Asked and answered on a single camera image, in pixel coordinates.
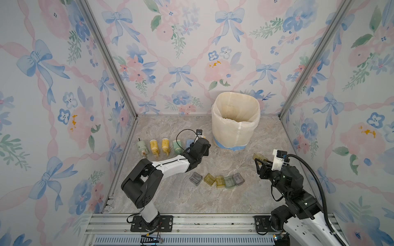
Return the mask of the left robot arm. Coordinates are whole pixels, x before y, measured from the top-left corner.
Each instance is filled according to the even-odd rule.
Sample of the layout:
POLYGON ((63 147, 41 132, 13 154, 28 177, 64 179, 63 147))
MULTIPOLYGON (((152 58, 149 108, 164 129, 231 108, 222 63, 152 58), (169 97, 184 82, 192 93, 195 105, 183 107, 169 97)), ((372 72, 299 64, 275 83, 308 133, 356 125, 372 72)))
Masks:
POLYGON ((211 144, 205 138, 198 138, 180 155, 161 162, 140 160, 121 184, 122 191, 140 209, 143 222, 152 224, 160 213, 153 198, 163 179, 195 169, 204 156, 209 155, 211 144))

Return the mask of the yellow pencil sharpener front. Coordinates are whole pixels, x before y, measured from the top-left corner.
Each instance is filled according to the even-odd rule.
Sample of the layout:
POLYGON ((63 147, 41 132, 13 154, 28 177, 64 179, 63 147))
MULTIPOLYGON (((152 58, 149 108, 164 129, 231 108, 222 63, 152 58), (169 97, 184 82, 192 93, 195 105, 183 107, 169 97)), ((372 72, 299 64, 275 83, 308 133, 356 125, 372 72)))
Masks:
POLYGON ((159 145, 156 139, 152 139, 150 140, 150 148, 151 148, 151 152, 154 155, 155 158, 159 158, 160 157, 160 149, 159 149, 159 145))

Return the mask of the clear shavings tray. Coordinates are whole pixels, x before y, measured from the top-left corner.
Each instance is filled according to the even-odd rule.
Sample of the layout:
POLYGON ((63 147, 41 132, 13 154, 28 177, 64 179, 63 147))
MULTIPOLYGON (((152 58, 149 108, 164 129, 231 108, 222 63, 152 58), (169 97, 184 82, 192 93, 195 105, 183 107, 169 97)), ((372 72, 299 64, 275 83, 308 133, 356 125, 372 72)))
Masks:
POLYGON ((197 172, 193 172, 193 174, 191 175, 191 177, 189 178, 189 180, 196 185, 197 187, 199 186, 199 184, 201 183, 201 181, 203 180, 203 176, 198 174, 197 172))

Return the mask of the yellow pencil sharpener back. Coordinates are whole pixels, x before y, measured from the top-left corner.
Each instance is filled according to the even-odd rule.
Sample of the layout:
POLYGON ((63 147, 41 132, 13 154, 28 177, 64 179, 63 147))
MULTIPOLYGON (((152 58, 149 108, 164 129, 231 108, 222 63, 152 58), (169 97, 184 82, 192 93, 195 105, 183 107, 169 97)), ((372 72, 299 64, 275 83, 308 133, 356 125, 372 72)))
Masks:
POLYGON ((170 155, 171 148, 170 148, 170 141, 168 138, 162 139, 162 150, 167 156, 170 155))

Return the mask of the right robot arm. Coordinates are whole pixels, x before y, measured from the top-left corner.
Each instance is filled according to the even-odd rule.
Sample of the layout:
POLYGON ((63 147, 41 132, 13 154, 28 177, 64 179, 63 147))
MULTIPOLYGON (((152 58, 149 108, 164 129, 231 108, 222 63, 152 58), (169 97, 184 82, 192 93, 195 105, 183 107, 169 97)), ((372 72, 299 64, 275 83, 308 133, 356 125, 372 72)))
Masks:
POLYGON ((303 176, 294 166, 284 166, 273 171, 270 162, 254 160, 260 179, 271 182, 285 205, 275 208, 269 219, 255 220, 259 234, 286 232, 303 246, 347 246, 348 243, 336 230, 318 200, 303 188, 303 176))

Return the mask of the clear green-tinted tray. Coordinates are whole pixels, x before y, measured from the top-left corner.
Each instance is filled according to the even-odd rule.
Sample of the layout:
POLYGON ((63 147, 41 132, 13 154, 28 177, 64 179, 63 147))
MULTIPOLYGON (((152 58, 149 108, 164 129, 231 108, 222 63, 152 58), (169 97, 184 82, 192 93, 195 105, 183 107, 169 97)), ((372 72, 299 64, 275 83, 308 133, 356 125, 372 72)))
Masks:
POLYGON ((224 177, 224 181, 226 189, 232 189, 236 186, 236 182, 232 176, 224 177))

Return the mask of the blue pencil sharpener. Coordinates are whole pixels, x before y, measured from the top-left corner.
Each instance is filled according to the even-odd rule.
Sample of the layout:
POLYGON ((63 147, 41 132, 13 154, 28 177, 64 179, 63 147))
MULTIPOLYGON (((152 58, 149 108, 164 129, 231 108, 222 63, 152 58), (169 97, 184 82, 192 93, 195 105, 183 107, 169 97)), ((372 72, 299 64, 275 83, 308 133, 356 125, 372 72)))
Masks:
POLYGON ((189 149, 189 148, 193 147, 194 144, 195 144, 195 140, 194 139, 188 139, 186 141, 186 148, 189 149))

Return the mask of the pale green pencil sharpener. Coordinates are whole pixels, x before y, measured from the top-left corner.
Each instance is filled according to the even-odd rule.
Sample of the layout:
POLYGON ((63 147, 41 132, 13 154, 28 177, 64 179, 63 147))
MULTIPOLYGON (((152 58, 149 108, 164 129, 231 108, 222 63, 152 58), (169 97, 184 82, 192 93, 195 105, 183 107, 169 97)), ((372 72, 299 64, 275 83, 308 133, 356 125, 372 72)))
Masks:
POLYGON ((138 138, 138 142, 136 143, 136 146, 137 146, 137 150, 140 153, 140 155, 143 158, 146 158, 147 155, 149 154, 149 149, 147 147, 147 144, 143 140, 138 138))

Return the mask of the yellow pencil sharpener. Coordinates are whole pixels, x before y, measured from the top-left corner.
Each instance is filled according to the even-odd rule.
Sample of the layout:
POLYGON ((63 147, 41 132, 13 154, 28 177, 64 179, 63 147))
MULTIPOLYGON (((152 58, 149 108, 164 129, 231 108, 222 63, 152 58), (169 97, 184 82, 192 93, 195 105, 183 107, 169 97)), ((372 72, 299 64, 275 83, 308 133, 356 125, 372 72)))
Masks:
POLYGON ((151 152, 154 155, 155 158, 159 158, 160 157, 160 149, 159 149, 159 145, 156 139, 152 139, 150 140, 150 148, 151 148, 151 152))
POLYGON ((171 148, 170 148, 170 141, 168 138, 162 139, 162 150, 167 156, 170 155, 171 148))

